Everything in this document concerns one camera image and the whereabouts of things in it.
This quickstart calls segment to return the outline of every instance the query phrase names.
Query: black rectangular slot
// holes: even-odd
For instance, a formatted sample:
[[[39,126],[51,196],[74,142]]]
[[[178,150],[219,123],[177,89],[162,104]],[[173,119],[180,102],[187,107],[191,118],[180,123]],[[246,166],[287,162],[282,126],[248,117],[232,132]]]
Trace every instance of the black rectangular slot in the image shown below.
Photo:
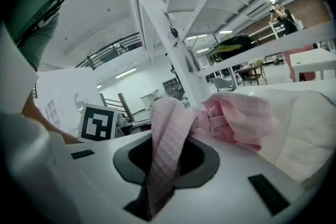
[[[86,150],[86,151],[74,152],[71,155],[72,155],[73,159],[80,159],[80,158],[84,158],[84,157],[90,156],[92,154],[94,154],[93,151]]]
[[[265,176],[251,176],[248,178],[248,180],[273,216],[280,213],[289,206],[289,203],[267,180]]]

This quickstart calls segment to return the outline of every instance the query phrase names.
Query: brick wall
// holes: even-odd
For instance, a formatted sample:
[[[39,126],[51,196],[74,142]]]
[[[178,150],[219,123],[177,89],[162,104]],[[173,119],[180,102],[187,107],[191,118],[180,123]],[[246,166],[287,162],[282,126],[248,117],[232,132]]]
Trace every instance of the brick wall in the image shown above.
[[[301,20],[305,27],[311,27],[314,25],[329,22],[331,20],[326,6],[324,5],[324,0],[295,0],[286,5],[285,8],[289,9],[289,11],[295,16],[295,18]],[[241,33],[250,35],[255,31],[267,26],[269,20],[270,16],[267,15],[266,17],[243,29]],[[263,31],[261,34],[254,36],[253,40],[264,37],[271,33],[272,30],[269,28]],[[273,39],[275,39],[274,36],[269,37],[262,40],[262,43],[269,42]]]

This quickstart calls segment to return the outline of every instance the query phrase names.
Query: chair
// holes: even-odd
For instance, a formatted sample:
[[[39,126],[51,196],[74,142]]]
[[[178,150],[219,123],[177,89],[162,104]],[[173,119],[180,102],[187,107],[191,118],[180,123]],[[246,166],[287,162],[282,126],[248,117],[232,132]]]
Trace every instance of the chair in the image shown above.
[[[231,79],[221,79],[221,78],[215,78],[212,79],[213,84],[216,86],[217,91],[219,92],[219,89],[224,89],[232,86],[232,89],[228,89],[227,91],[234,91],[233,88],[233,82]]]

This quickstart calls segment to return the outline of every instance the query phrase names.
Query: white pillar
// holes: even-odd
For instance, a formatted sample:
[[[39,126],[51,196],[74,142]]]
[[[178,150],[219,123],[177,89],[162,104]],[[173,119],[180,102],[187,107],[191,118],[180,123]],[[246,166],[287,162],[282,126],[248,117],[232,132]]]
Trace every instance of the white pillar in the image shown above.
[[[166,4],[161,0],[140,1],[168,53],[167,57],[169,57],[175,68],[190,105],[201,108],[201,102],[210,95],[205,78],[199,78],[196,75],[196,66],[186,45],[171,34],[170,23],[164,14],[166,12]],[[176,22],[172,22],[172,24],[174,28],[180,29],[179,26],[174,26]],[[193,69],[191,72],[188,69],[187,60]]]

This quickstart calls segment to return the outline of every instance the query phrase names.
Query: metal railing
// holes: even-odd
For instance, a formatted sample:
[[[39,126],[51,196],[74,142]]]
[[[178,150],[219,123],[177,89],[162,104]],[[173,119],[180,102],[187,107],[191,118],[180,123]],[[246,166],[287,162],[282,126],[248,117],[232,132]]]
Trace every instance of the metal railing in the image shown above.
[[[102,93],[100,93],[100,98],[101,100],[103,101],[103,104],[104,106],[109,106],[109,107],[112,107],[112,108],[117,108],[119,112],[124,112],[127,114],[127,117],[128,119],[133,122],[134,121],[134,117],[130,111],[130,108],[128,107],[127,103],[126,103],[126,100],[124,98],[124,96],[122,95],[122,93],[118,93],[118,97],[119,97],[119,101],[117,100],[111,100],[111,99],[106,99],[104,97],[104,95]]]
[[[95,70],[97,67],[106,63],[126,52],[142,47],[139,33],[121,38],[87,56],[87,58],[76,67],[91,67]]]
[[[33,87],[33,97],[37,98],[37,90],[36,90],[36,84]]]

